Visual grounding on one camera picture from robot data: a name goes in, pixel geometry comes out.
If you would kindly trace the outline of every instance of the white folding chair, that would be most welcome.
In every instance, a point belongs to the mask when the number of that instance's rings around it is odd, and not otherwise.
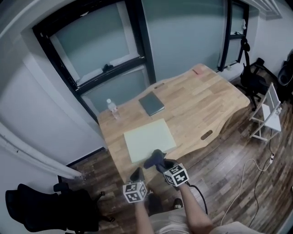
[[[258,122],[259,124],[258,128],[250,135],[250,137],[255,137],[263,141],[268,141],[272,139],[274,136],[276,136],[279,132],[281,132],[280,119],[277,113],[277,109],[280,106],[280,104],[281,102],[279,101],[274,85],[273,83],[271,83],[266,95],[262,98],[256,110],[252,113],[251,117],[249,118],[249,120],[253,120],[255,122]],[[254,117],[260,108],[262,108],[264,120]],[[270,129],[275,131],[275,133],[273,133],[269,137],[269,139],[261,136],[261,128],[263,126],[269,127]]]

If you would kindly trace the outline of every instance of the person's left arm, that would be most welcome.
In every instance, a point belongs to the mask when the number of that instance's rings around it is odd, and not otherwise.
[[[151,221],[148,217],[144,202],[136,202],[136,233],[137,234],[154,234]]]

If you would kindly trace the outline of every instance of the black cable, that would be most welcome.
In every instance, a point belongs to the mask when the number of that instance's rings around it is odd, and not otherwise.
[[[205,198],[203,197],[203,195],[202,195],[201,191],[199,190],[199,188],[196,187],[195,185],[191,185],[189,182],[185,182],[185,183],[186,183],[189,187],[194,187],[194,188],[196,188],[197,191],[200,193],[200,196],[201,196],[201,198],[202,198],[202,200],[203,200],[203,203],[205,204],[206,214],[208,214],[208,213],[207,213],[207,207],[206,207],[206,201],[205,201]]]
[[[271,140],[270,140],[270,142],[269,142],[269,149],[270,149],[270,152],[271,152],[272,156],[274,156],[274,153],[271,151]],[[257,178],[257,180],[256,180],[256,182],[255,182],[255,190],[256,190],[257,182],[258,182],[258,180],[260,179],[260,176],[261,176],[263,170],[265,169],[265,165],[266,165],[266,163],[268,162],[268,160],[270,160],[270,159],[271,159],[271,157],[269,157],[269,158],[265,161],[265,163],[264,163],[264,166],[263,166],[263,168],[262,168],[262,171],[260,172],[260,175],[258,176],[258,178]],[[259,210],[258,200],[257,200],[256,194],[255,194],[255,191],[254,191],[254,196],[255,196],[255,200],[256,200],[257,209],[256,209],[256,213],[255,213],[253,219],[251,220],[251,222],[250,222],[250,224],[249,224],[249,226],[248,226],[249,228],[250,228],[250,226],[251,226],[253,220],[255,219],[255,217],[256,217],[256,215],[257,215],[257,213],[258,213],[258,210]]]

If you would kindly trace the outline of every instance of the fiducial marker cube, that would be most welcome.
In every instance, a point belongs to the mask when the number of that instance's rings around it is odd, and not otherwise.
[[[189,180],[186,169],[180,163],[175,167],[164,172],[164,176],[168,184],[178,187]]]
[[[123,194],[128,203],[143,201],[147,195],[144,182],[123,185]]]

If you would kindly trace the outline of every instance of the person's arm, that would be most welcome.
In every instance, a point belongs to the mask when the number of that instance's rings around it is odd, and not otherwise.
[[[136,233],[154,234],[144,202],[136,202]]]
[[[187,184],[179,186],[181,191],[187,222],[190,230],[194,234],[208,234],[215,227],[212,221],[208,218],[206,213],[201,209],[200,205],[196,201],[196,198],[190,191]]]

